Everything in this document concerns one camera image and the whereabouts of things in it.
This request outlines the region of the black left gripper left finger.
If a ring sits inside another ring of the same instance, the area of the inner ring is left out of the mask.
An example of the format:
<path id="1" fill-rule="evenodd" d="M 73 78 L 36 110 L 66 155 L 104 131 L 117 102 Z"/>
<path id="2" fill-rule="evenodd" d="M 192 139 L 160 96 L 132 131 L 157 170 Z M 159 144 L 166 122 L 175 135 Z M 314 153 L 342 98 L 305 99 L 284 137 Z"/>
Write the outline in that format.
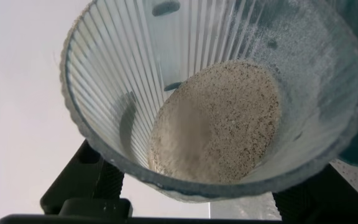
<path id="1" fill-rule="evenodd" d="M 132 205 L 121 197 L 124 173 L 87 141 L 40 199 L 46 215 L 129 218 Z"/>

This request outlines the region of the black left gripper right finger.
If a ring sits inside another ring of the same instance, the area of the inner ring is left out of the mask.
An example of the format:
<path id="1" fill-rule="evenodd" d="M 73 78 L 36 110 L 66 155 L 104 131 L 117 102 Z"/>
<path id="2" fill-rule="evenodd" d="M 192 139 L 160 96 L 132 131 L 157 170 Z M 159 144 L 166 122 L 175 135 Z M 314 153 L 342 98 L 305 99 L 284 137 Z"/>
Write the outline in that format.
<path id="1" fill-rule="evenodd" d="M 358 223 L 358 192 L 331 165 L 273 198 L 284 223 Z"/>

